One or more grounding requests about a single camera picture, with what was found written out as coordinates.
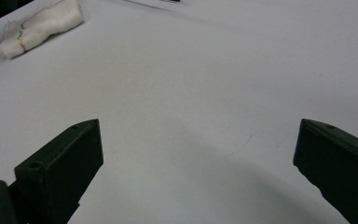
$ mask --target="white table surface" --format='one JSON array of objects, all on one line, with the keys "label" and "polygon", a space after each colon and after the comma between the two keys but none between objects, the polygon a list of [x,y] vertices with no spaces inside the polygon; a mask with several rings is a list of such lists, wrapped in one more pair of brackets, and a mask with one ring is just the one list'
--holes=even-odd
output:
[{"label": "white table surface", "polygon": [[303,118],[358,136],[358,1],[133,1],[79,0],[84,24],[0,58],[0,179],[97,118],[70,223],[347,223],[292,160]]}]

